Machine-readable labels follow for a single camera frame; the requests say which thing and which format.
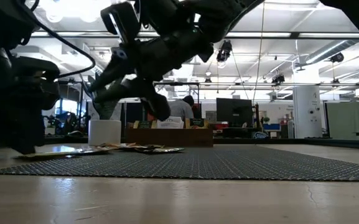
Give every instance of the blue object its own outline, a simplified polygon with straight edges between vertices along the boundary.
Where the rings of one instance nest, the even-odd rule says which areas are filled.
[[[263,124],[264,130],[280,130],[280,124]]]

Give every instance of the gray mesh mat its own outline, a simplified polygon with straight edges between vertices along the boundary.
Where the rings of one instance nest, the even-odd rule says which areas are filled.
[[[177,154],[114,152],[0,169],[0,174],[212,180],[359,181],[359,164],[257,146]]]

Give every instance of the man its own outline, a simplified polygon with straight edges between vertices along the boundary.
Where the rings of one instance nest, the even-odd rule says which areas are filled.
[[[186,96],[181,100],[169,102],[171,116],[181,117],[182,121],[185,121],[186,118],[193,119],[193,105],[194,100],[192,96]]]

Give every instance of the cable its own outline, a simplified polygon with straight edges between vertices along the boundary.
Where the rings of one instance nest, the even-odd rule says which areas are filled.
[[[35,0],[34,4],[31,6],[31,11],[34,12],[37,9],[38,5],[40,4],[40,0]]]
[[[56,32],[50,30],[47,26],[43,25],[43,23],[41,23],[40,21],[38,21],[37,18],[35,18],[34,16],[30,15],[29,11],[26,10],[22,10],[22,5],[19,3],[19,1],[16,1],[16,6],[19,8],[19,10],[21,10],[22,12],[24,12],[24,14],[31,19],[34,23],[36,23],[39,27],[43,28],[43,30],[45,30],[49,35],[51,35],[52,37],[55,37],[56,39],[58,39],[59,41],[61,41],[62,43],[66,44],[67,46],[71,47],[73,50],[77,51],[78,53],[84,55],[86,58],[88,58],[91,61],[91,65],[87,68],[83,68],[81,70],[75,71],[75,72],[69,72],[63,75],[59,75],[59,78],[64,78],[64,77],[69,77],[70,75],[76,75],[79,73],[83,73],[83,72],[87,72],[89,70],[91,70],[93,67],[95,67],[96,62],[95,59],[93,59],[93,57],[91,57],[91,55],[89,55],[88,53],[84,52],[83,50],[79,49],[78,47],[76,47],[75,45],[73,45],[72,43],[70,43],[69,41],[65,40],[63,37],[59,36]]]
[[[261,51],[262,51],[262,40],[263,40],[263,33],[264,33],[264,20],[265,20],[265,1],[263,2],[263,9],[262,9],[261,43],[259,43],[258,68],[256,71],[256,81],[255,81],[255,88],[254,88],[253,104],[254,104],[254,100],[255,100],[256,86],[258,85],[259,66],[261,65]]]
[[[233,52],[233,50],[231,51],[231,53],[233,54],[233,60],[235,61],[235,65],[236,65],[236,69],[237,69],[237,74],[239,75],[239,78],[240,78],[240,81],[241,81],[241,85],[243,86],[244,92],[246,93],[247,100],[249,100],[246,87],[244,86],[244,83],[243,83],[243,78],[241,77],[240,71],[239,71],[239,67],[237,66],[235,53]]]

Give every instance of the ceiling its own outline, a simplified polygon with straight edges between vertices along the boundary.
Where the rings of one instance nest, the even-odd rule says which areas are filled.
[[[98,18],[99,11],[116,0],[40,0],[40,6],[35,14],[40,22],[50,29],[60,31],[63,34],[72,34],[68,40],[77,47],[89,48],[90,54],[96,59],[100,68],[107,66],[110,61],[110,48],[117,47],[119,40],[112,35],[99,36],[98,38],[83,38],[81,33],[90,31],[106,32],[106,28]],[[318,33],[354,33],[358,32],[348,17],[340,10],[323,6],[315,0],[267,0],[265,4],[258,6],[245,15],[233,29],[233,32],[318,32]],[[51,37],[34,38],[23,47],[18,47],[19,55],[43,58],[55,62],[62,73],[79,70],[90,65],[88,59],[76,54],[70,47],[62,45]],[[166,76],[167,80],[187,80],[188,82],[204,82],[206,73],[210,74],[213,83],[219,85],[202,85],[200,98],[214,99],[215,97],[231,97],[241,95],[242,98],[256,95],[255,99],[269,99],[273,94],[291,94],[292,87],[272,88],[271,86],[258,86],[254,84],[268,82],[272,77],[284,75],[286,83],[292,81],[294,63],[301,62],[309,54],[336,40],[323,39],[265,39],[235,38],[231,40],[233,52],[225,64],[217,64],[216,54],[211,56],[207,63],[203,63],[198,57],[191,64],[183,65],[179,71],[174,71]],[[214,45],[217,51],[221,42]],[[314,67],[319,69],[320,82],[330,83],[333,78],[340,78],[341,82],[359,83],[359,43],[341,51],[345,60],[341,63],[318,62]],[[234,82],[245,83],[234,85]],[[348,95],[356,89],[355,86],[345,86],[341,89],[333,89],[331,86],[321,86],[322,95]],[[166,93],[178,91],[178,88],[165,88],[163,94],[170,98],[181,97],[187,94],[189,88],[182,87],[183,93]]]

